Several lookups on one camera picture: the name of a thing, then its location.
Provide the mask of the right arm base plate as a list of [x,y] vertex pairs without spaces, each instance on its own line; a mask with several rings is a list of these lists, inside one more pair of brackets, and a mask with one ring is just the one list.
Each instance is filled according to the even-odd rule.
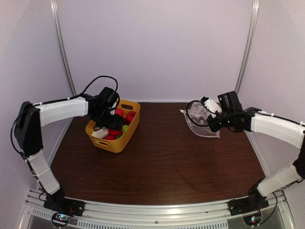
[[269,206],[266,199],[259,200],[258,202],[251,202],[249,197],[241,199],[231,199],[227,202],[231,216],[241,215],[245,213],[259,211]]

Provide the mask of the clear zip top bag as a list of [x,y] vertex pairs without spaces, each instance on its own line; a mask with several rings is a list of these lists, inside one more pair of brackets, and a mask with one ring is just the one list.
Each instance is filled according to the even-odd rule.
[[[210,130],[209,127],[197,126],[187,116],[186,109],[180,109],[180,112],[184,115],[188,127],[195,135],[206,138],[220,138],[220,131],[214,133]],[[206,120],[210,113],[200,102],[192,103],[188,108],[188,114],[190,118],[197,124],[208,124]]]

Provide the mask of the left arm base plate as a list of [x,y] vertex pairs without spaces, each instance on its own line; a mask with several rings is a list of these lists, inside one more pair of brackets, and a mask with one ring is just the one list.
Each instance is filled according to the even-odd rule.
[[47,196],[43,207],[66,215],[81,217],[83,215],[84,205],[85,203],[83,201],[66,198],[64,196]]

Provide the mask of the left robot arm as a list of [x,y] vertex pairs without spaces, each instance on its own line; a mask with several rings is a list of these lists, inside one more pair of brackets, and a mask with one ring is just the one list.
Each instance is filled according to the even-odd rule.
[[97,96],[82,93],[72,98],[36,104],[25,101],[21,104],[12,124],[11,140],[17,141],[21,148],[18,153],[29,165],[43,191],[51,196],[49,202],[58,212],[64,212],[69,204],[59,194],[61,187],[45,158],[41,129],[65,119],[90,116],[97,129],[120,130],[123,118],[115,113],[119,103],[119,94],[104,87]]

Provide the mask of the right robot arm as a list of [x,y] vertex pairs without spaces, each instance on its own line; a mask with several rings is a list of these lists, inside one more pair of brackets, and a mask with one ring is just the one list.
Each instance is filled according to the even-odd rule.
[[237,93],[231,91],[218,96],[219,102],[203,97],[200,102],[210,112],[207,118],[212,132],[227,128],[235,133],[242,131],[255,132],[282,140],[299,149],[298,158],[279,170],[276,174],[256,183],[244,200],[247,210],[255,210],[263,199],[305,178],[305,125],[289,120],[261,109],[249,107],[243,109]]

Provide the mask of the red plush apple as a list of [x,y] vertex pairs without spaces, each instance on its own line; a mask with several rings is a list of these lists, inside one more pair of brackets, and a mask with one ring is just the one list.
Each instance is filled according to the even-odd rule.
[[113,129],[108,129],[109,135],[112,136],[119,136],[122,134],[122,130],[113,130]]

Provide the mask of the yellow plastic basket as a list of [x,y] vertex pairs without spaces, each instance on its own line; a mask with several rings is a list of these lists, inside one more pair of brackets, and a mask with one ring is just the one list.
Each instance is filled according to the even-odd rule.
[[93,127],[95,123],[93,121],[90,121],[85,131],[93,143],[93,145],[97,148],[110,151],[112,153],[120,153],[125,149],[127,144],[129,143],[131,137],[133,136],[134,132],[136,131],[138,124],[140,122],[140,109],[141,106],[137,102],[128,101],[128,100],[121,100],[118,108],[122,109],[124,111],[124,116],[128,114],[129,111],[136,112],[135,117],[129,124],[129,127],[127,130],[122,134],[122,136],[116,140],[106,140],[106,139],[99,139],[98,137],[95,137],[92,135],[93,133]]

